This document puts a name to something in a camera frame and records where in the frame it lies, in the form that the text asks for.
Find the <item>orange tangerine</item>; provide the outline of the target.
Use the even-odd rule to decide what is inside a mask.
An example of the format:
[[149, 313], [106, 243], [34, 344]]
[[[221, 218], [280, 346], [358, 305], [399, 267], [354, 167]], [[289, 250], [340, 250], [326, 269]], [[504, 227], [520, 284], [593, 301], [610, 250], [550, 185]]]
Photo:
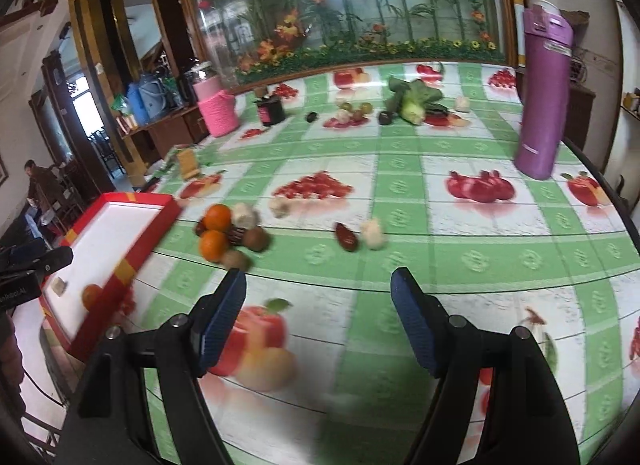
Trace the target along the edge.
[[87, 311], [90, 311], [96, 304], [96, 300], [102, 295], [103, 289], [96, 284], [87, 285], [81, 293], [81, 302]]
[[227, 235], [216, 230], [206, 230], [200, 236], [198, 250], [201, 256], [210, 263], [220, 263], [229, 249]]
[[232, 227], [232, 211], [224, 204], [212, 205], [204, 214], [203, 224], [207, 230], [228, 232]]

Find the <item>brown kiwi fruit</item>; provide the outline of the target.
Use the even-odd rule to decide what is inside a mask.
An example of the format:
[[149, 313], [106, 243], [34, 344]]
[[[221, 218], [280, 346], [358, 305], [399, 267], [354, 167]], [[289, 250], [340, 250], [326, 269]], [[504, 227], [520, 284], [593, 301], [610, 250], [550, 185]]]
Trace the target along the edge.
[[243, 246], [250, 251], [255, 251], [255, 253], [265, 251], [270, 246], [270, 243], [270, 234], [261, 226], [254, 226], [253, 229], [248, 229], [243, 234]]
[[226, 251], [224, 255], [222, 255], [220, 263], [224, 266], [224, 269], [238, 269], [243, 272], [247, 272], [253, 264], [250, 257], [237, 249], [229, 249]]

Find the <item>dark red jujube date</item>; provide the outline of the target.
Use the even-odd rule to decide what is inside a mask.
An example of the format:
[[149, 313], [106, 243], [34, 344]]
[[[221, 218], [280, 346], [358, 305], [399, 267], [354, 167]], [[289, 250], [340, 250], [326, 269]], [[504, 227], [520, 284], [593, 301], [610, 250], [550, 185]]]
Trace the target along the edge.
[[201, 237], [205, 232], [207, 231], [206, 228], [206, 224], [205, 224], [205, 219], [202, 218], [196, 225], [194, 228], [194, 233], [196, 234], [197, 237]]

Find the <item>dark jujube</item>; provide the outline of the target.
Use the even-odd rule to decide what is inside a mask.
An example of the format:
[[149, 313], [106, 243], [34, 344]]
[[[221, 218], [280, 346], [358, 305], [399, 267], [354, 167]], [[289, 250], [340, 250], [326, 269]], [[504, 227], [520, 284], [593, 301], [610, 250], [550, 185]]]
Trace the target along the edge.
[[240, 228], [239, 226], [232, 226], [227, 232], [228, 243], [231, 246], [242, 246], [245, 233], [246, 229]]

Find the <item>beige cube fruit chunk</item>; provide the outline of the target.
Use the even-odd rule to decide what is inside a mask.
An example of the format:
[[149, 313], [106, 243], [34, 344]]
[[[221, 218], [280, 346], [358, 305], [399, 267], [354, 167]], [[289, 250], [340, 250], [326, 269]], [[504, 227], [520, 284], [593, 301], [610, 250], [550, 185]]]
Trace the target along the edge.
[[250, 230], [259, 224], [257, 211], [247, 203], [236, 203], [231, 207], [232, 224], [237, 228]]

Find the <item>small white fruit piece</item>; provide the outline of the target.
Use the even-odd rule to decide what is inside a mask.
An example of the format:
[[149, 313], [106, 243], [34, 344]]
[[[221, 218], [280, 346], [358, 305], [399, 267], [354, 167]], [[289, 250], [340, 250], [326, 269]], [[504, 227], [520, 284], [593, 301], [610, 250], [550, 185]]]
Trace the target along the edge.
[[364, 243], [371, 251], [379, 251], [386, 245], [386, 235], [378, 219], [371, 218], [362, 222], [360, 230]]

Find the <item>dark red dried date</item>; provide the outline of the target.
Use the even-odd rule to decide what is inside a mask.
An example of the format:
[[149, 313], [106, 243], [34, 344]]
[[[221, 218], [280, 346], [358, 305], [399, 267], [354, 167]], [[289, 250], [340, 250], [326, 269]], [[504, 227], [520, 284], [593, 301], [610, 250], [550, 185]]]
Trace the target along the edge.
[[343, 223], [335, 223], [334, 234], [338, 245], [340, 245], [344, 251], [352, 253], [358, 249], [359, 241], [357, 235]]

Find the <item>small beige fruit chunk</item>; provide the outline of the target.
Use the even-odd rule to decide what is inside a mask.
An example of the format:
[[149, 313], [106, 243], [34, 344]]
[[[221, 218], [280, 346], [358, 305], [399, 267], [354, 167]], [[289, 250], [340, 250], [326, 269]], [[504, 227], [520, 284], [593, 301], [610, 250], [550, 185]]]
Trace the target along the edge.
[[291, 203], [285, 197], [271, 197], [269, 199], [268, 207], [273, 217], [277, 219], [284, 218], [291, 214]]

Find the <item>red white tray box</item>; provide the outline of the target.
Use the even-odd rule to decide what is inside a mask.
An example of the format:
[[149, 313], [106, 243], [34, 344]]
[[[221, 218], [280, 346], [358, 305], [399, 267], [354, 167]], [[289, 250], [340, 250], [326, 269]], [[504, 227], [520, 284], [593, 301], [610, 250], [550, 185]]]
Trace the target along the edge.
[[[169, 194], [104, 193], [66, 233], [62, 245], [72, 248], [73, 261], [47, 278], [39, 301], [67, 353], [89, 359], [138, 271], [179, 214], [181, 207]], [[67, 283], [62, 296], [51, 291], [55, 277]], [[87, 311], [81, 293], [89, 284], [103, 292]]]

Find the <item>blue thermos jug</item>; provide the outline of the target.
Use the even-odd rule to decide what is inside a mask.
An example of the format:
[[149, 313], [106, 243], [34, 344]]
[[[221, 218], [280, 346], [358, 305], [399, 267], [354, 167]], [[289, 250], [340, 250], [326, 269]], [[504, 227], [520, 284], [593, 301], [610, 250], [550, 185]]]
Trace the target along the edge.
[[126, 98], [138, 126], [145, 126], [149, 121], [149, 113], [145, 108], [139, 87], [135, 82], [128, 84]]

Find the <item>grey blue kettle jug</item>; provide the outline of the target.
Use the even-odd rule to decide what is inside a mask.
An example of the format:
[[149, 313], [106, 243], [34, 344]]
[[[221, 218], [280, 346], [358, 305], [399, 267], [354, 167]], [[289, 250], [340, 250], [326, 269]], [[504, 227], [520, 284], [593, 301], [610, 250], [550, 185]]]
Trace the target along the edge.
[[156, 121], [167, 114], [167, 96], [160, 77], [143, 73], [139, 80], [139, 92], [150, 121]]

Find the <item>pink sleeved bottle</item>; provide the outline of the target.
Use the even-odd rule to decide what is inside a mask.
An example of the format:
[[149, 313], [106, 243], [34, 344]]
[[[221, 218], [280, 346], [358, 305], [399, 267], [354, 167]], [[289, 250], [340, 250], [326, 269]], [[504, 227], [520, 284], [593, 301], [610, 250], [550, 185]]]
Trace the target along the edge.
[[209, 133], [220, 138], [240, 127], [235, 112], [235, 97], [222, 87], [221, 77], [211, 62], [206, 61], [191, 69], [192, 87], [198, 100], [198, 109]]

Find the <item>green leafy vegetable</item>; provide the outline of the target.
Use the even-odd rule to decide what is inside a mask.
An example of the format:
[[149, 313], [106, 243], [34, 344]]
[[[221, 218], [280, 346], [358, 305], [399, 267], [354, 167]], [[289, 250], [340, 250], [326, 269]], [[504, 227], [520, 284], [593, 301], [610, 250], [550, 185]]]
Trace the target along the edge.
[[444, 97], [442, 92], [428, 87], [420, 79], [405, 81], [390, 76], [387, 88], [392, 95], [385, 101], [386, 112], [399, 116], [413, 126], [421, 125], [427, 116], [449, 115], [448, 107], [440, 103]]

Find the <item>dark red jar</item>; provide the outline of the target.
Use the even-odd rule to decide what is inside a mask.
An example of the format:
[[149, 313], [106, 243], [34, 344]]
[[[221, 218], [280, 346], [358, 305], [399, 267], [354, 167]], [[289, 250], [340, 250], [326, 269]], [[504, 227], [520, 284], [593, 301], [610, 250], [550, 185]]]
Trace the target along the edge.
[[264, 127], [278, 125], [286, 118], [282, 100], [279, 95], [266, 96], [265, 98], [257, 100], [255, 104], [257, 106], [258, 117]]

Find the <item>purple thermos bottle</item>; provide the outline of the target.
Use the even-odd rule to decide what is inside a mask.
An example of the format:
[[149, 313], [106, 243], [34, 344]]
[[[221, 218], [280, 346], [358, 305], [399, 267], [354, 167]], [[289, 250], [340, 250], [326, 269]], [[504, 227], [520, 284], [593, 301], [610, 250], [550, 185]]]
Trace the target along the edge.
[[573, 29], [546, 0], [528, 0], [523, 18], [524, 101], [514, 165], [528, 177], [547, 180], [563, 138], [570, 99]]

